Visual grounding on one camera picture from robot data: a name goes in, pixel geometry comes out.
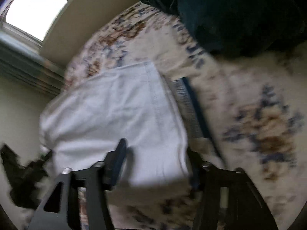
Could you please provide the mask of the white polo shirt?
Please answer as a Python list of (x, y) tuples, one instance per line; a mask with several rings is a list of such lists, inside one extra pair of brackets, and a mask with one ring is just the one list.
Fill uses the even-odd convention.
[(41, 146), (56, 172), (81, 170), (126, 139), (132, 157), (122, 179), (131, 187), (184, 181), (187, 133), (169, 86), (152, 62), (104, 71), (62, 92), (41, 114)]

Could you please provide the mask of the black white folded garment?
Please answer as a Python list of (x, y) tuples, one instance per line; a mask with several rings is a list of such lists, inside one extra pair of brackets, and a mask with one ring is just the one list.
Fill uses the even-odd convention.
[(203, 115), (194, 89), (187, 77), (171, 81), (175, 96), (180, 108), (182, 118), (189, 138), (207, 138), (212, 140), (212, 135)]

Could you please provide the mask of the floral bed blanket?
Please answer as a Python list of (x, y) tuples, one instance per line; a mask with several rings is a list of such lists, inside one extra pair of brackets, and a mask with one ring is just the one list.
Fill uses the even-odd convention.
[(171, 79), (188, 78), (221, 160), (245, 169), (279, 229), (306, 229), (306, 45), (290, 58), (218, 60), (178, 17), (136, 3), (84, 44), (65, 87), (143, 60)]

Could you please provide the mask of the left green curtain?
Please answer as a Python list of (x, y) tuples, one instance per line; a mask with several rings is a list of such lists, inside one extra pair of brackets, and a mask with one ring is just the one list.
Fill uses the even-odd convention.
[(50, 97), (57, 96), (64, 85), (61, 67), (4, 32), (1, 32), (1, 75)]

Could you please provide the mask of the window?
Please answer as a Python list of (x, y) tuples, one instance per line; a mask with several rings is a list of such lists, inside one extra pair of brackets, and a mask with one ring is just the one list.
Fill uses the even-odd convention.
[(41, 46), (55, 19), (72, 0), (6, 0), (1, 5), (1, 30)]

